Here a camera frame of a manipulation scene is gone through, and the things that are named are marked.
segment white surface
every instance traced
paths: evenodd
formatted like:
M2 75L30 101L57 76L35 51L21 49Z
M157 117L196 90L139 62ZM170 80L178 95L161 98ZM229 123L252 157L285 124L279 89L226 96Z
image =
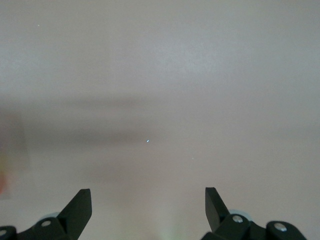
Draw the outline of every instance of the white surface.
M80 240L198 240L216 187L257 224L319 239L319 12L318 0L1 1L0 118L15 116L6 139L23 129L25 144L8 146L0 226L23 231L90 188Z

